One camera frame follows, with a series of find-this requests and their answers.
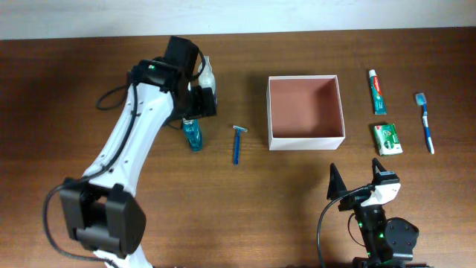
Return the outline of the green white toothpaste tube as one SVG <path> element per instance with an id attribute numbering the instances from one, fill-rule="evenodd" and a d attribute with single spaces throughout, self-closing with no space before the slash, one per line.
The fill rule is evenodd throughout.
<path id="1" fill-rule="evenodd" d="M 370 88 L 373 96 L 373 109 L 375 115 L 386 115 L 387 109 L 385 106 L 382 91 L 379 85 L 379 79 L 374 69 L 369 70 Z"/>

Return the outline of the clear spray bottle blue liquid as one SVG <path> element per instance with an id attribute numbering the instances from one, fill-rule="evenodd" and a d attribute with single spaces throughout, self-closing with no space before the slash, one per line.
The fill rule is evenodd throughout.
<path id="1" fill-rule="evenodd" d="M 199 85 L 202 88 L 211 88 L 213 93 L 214 102 L 217 103 L 217 92 L 216 92 L 216 78 L 213 73 L 213 68 L 210 64 L 209 56 L 205 56 L 205 64 L 200 64 L 197 68 L 197 71 L 200 72 L 199 75 Z"/>

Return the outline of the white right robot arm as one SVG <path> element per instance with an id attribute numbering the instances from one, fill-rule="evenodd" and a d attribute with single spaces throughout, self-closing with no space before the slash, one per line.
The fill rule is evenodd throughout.
<path id="1" fill-rule="evenodd" d="M 405 267 L 414 258 L 419 229 L 401 217 L 387 218 L 383 205 L 393 201 L 401 188 L 399 177 L 372 160 L 371 183 L 348 190 L 335 164 L 329 167 L 327 199 L 339 211 L 352 211 L 357 221 L 365 258 L 355 257 L 354 267 Z"/>

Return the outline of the teal mouthwash bottle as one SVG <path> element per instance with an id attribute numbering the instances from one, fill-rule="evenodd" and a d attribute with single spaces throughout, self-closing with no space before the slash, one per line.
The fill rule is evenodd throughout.
<path id="1" fill-rule="evenodd" d="M 189 142 L 190 148 L 194 152 L 202 149 L 202 131 L 197 119 L 182 120 L 182 128 Z"/>

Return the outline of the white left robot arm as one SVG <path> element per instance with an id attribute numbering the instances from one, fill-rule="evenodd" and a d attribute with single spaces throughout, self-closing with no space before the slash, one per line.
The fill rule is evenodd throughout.
<path id="1" fill-rule="evenodd" d="M 111 135 L 79 179 L 51 190 L 42 209 L 59 194 L 70 239 L 92 252 L 81 261 L 107 267 L 150 267 L 141 240 L 147 218 L 135 199 L 139 176 L 159 131 L 172 121 L 216 115 L 213 89 L 194 84 L 206 58 L 191 40 L 172 36 L 164 56 L 141 60 L 128 72 L 126 99 Z"/>

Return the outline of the blue white toothbrush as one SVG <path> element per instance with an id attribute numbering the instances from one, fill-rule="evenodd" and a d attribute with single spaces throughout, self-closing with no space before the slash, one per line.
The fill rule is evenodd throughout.
<path id="1" fill-rule="evenodd" d="M 417 93 L 415 95 L 415 99 L 416 99 L 416 104 L 422 108 L 422 124 L 425 131 L 425 138 L 426 138 L 428 151 L 430 152 L 430 154 L 435 154 L 434 145 L 431 138 L 431 131 L 428 125 L 427 100 L 425 98 L 425 95 L 422 92 Z"/>

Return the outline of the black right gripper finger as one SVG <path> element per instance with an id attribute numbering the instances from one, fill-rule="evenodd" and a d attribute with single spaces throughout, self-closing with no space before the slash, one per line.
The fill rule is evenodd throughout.
<path id="1" fill-rule="evenodd" d="M 373 175 L 387 171 L 377 158 L 372 159 L 372 169 L 373 169 Z"/>
<path id="2" fill-rule="evenodd" d="M 327 190 L 327 199 L 336 200 L 339 197 L 344 196 L 348 190 L 344 181 L 338 172 L 338 168 L 332 163 L 329 167 L 329 185 Z"/>

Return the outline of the green soap bar packet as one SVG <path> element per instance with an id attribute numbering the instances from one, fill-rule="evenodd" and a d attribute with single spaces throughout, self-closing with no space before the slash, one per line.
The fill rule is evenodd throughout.
<path id="1" fill-rule="evenodd" d="M 391 156 L 403 153 L 402 145 L 394 124 L 376 125 L 373 127 L 373 133 L 380 156 Z"/>

